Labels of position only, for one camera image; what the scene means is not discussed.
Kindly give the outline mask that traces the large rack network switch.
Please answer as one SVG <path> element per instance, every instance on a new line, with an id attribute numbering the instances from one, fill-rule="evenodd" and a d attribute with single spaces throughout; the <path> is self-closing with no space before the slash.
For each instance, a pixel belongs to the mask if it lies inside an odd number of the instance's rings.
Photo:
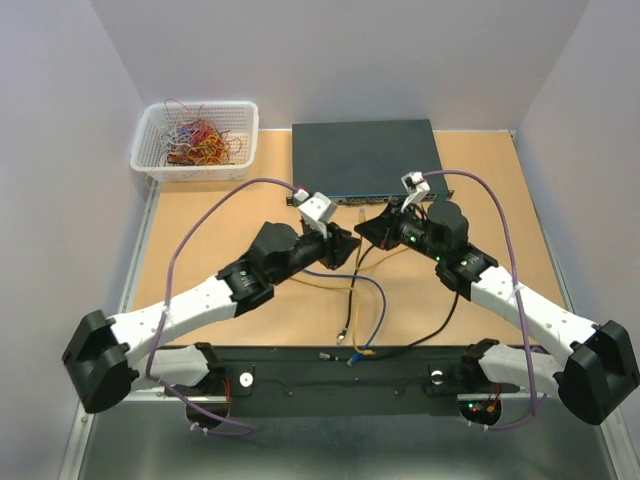
<path id="1" fill-rule="evenodd" d="M 427 119 L 292 126 L 293 184 L 319 191 L 338 204 L 404 199 L 402 176 L 441 168 Z"/>

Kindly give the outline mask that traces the aluminium rail frame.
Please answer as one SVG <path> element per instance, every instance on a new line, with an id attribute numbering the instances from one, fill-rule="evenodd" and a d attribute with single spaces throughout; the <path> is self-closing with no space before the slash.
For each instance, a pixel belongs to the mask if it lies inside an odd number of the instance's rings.
<path id="1" fill-rule="evenodd" d="M 469 222 L 468 239 L 519 282 L 553 303 L 559 289 L 511 136 L 439 132 L 442 177 Z M 132 311 L 201 284 L 239 259 L 265 222 L 304 227 L 294 193 L 292 134 L 261 133 L 246 182 L 166 184 L 152 226 L 139 300 Z M 219 347 L 344 347 L 348 362 L 383 347 L 470 346 L 495 340 L 542 347 L 499 315 L 449 290 L 434 260 L 406 246 L 385 251 L 358 235 L 354 208 L 331 217 L 361 239 L 336 270 L 316 262 L 277 285 L 239 317 L 161 346 L 154 382 L 93 419 L 86 479 L 608 479 L 601 424 L 578 419 L 534 387 L 497 398 L 496 422 L 470 414 L 238 417 L 202 407 L 176 386 L 208 368 L 197 344 Z"/>

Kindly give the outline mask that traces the small black network switch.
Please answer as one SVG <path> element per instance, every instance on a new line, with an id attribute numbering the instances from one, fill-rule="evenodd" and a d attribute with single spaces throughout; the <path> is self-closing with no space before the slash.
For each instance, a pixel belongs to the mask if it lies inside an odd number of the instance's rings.
<path id="1" fill-rule="evenodd" d="M 282 282 L 294 273 L 294 257 L 300 247 L 297 232 L 284 223 L 265 222 L 243 258 L 252 272 Z"/>

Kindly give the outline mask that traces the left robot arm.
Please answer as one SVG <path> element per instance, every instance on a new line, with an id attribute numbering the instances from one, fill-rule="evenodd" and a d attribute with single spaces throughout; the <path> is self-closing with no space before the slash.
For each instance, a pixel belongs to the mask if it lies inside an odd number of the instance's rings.
<path id="1" fill-rule="evenodd" d="M 84 315 L 62 363 L 85 411 L 106 411 L 143 380 L 156 381 L 161 346 L 257 309 L 273 298 L 277 285 L 316 262 L 330 270 L 341 267 L 360 244 L 335 223 L 325 233 L 310 227 L 297 233 L 287 224 L 266 222 L 238 260 L 192 289 L 124 314 Z"/>

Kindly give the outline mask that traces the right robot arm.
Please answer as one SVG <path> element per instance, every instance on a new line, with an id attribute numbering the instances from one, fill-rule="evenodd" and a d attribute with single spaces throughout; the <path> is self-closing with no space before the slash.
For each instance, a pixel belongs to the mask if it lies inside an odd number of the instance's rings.
<path id="1" fill-rule="evenodd" d="M 521 329 L 542 352 L 485 339 L 470 346 L 460 366 L 463 384 L 534 387 L 558 398 L 578 419 L 601 424 L 639 386 L 639 368 L 627 330 L 613 320 L 598 324 L 577 316 L 522 283 L 468 240 L 469 223 L 450 201 L 425 215 L 389 204 L 355 228 L 373 246 L 400 245 L 436 263 L 441 283 Z"/>

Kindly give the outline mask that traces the white plastic basket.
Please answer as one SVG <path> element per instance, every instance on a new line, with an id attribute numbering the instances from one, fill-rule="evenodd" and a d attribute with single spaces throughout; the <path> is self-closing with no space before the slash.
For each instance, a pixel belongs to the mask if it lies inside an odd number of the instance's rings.
<path id="1" fill-rule="evenodd" d="M 251 101 L 167 99 L 145 109 L 130 167 L 157 182 L 242 180 L 254 162 L 258 126 Z"/>

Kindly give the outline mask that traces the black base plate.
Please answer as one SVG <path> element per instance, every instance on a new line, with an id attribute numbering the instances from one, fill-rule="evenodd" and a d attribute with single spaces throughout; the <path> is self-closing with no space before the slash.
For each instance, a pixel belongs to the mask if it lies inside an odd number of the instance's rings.
<path id="1" fill-rule="evenodd" d="M 208 368 L 195 385 L 177 390 L 216 413 L 238 417 L 332 417 L 426 414 L 496 422 L 498 394 L 472 366 L 464 346 L 383 347 L 350 364 L 344 347 L 219 347 L 197 344 Z"/>

